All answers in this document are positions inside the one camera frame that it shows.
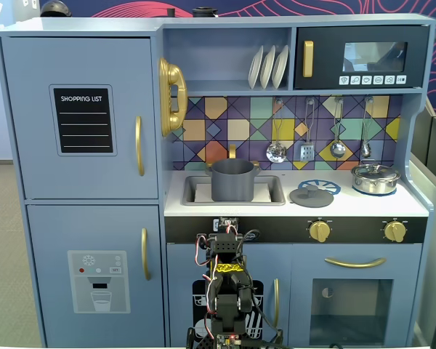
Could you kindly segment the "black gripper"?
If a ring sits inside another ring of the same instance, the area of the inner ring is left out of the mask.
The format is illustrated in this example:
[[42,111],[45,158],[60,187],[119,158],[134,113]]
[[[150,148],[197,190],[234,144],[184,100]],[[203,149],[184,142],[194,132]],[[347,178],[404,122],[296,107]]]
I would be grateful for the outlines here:
[[243,258],[243,235],[213,233],[207,238],[207,257],[220,262],[235,262]]

